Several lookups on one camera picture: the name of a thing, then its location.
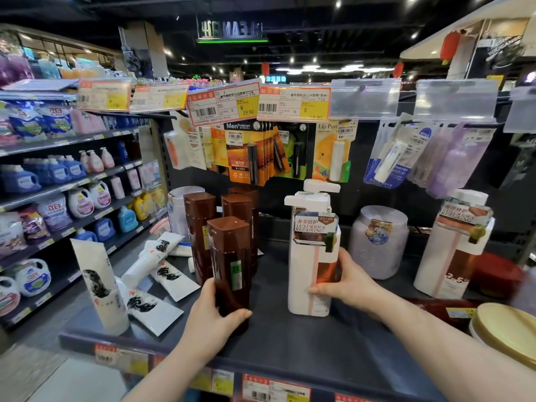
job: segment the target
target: brown bottle cap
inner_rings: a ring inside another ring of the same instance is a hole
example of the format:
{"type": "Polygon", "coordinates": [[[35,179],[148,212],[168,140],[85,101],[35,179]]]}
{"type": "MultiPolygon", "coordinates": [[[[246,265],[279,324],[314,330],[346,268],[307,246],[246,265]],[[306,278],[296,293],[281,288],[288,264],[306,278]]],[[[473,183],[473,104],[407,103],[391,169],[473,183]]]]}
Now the brown bottle cap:
{"type": "Polygon", "coordinates": [[[248,185],[232,186],[229,188],[229,193],[237,193],[239,195],[246,195],[253,200],[253,208],[259,208],[259,191],[248,185]]]}
{"type": "Polygon", "coordinates": [[[240,220],[250,220],[253,218],[253,200],[246,195],[223,195],[221,197],[221,207],[224,217],[235,216],[240,220]]]}
{"type": "Polygon", "coordinates": [[[186,214],[195,219],[213,219],[216,217],[216,196],[207,192],[184,195],[186,214]]]}
{"type": "Polygon", "coordinates": [[[237,217],[220,217],[207,222],[209,240],[218,251],[237,252],[249,247],[249,224],[237,217]]]}

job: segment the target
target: white plastic jar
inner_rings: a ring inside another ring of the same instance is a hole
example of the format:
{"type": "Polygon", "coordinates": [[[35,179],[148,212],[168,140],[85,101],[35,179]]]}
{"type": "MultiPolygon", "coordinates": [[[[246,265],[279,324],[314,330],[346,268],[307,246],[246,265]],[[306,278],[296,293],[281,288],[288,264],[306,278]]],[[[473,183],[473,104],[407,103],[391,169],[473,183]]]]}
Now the white plastic jar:
{"type": "Polygon", "coordinates": [[[397,273],[406,246],[407,216],[385,206],[365,206],[352,225],[348,251],[374,279],[397,273]]]}
{"type": "Polygon", "coordinates": [[[188,223],[186,222],[186,209],[184,207],[184,195],[204,191],[205,189],[200,186],[183,186],[181,188],[173,189],[168,193],[169,200],[167,207],[171,232],[183,235],[183,241],[190,241],[188,223]]]}

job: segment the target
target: green label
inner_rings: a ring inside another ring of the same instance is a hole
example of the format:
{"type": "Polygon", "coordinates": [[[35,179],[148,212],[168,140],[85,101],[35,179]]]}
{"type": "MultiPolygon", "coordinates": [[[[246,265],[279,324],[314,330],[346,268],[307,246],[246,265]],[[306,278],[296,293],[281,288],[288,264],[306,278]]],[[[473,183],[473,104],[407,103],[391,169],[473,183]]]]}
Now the green label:
{"type": "Polygon", "coordinates": [[[231,262],[231,290],[242,289],[242,261],[231,262]]]}

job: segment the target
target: floor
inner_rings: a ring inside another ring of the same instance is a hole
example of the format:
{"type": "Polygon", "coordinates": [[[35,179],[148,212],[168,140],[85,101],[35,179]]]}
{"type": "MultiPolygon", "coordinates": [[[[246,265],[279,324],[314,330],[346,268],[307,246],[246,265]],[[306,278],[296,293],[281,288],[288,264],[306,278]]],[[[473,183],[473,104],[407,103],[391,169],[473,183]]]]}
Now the floor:
{"type": "MultiPolygon", "coordinates": [[[[144,231],[110,256],[116,275],[123,275],[136,261],[150,236],[144,231]]],[[[13,345],[0,356],[2,400],[120,401],[126,389],[118,371],[96,365],[89,356],[67,353],[58,343],[65,322],[90,304],[79,280],[10,333],[13,345]]]]}

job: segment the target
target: yellow jar lid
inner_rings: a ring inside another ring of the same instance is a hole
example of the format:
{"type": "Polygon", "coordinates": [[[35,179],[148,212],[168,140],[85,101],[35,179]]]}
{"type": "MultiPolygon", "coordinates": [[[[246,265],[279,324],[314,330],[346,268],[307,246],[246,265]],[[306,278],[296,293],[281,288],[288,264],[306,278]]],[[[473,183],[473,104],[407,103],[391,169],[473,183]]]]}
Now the yellow jar lid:
{"type": "Polygon", "coordinates": [[[504,304],[484,303],[472,326],[487,345],[536,371],[536,317],[504,304]]]}

